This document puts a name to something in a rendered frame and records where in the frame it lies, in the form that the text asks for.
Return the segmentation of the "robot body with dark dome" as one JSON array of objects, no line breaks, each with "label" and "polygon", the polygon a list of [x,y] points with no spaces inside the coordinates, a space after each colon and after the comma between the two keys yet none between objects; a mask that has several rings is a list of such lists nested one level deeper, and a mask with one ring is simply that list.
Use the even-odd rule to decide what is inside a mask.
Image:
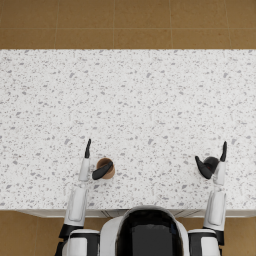
[{"label": "robot body with dark dome", "polygon": [[185,227],[166,209],[138,206],[106,222],[100,256],[190,256]]}]

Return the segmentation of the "brown cup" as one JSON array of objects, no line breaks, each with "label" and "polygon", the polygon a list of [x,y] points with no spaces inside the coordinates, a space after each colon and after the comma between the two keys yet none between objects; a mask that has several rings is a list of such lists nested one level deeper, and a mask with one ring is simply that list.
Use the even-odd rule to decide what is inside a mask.
[{"label": "brown cup", "polygon": [[97,169],[95,171],[96,179],[111,179],[115,174],[114,163],[109,158],[102,158],[97,163]]}]

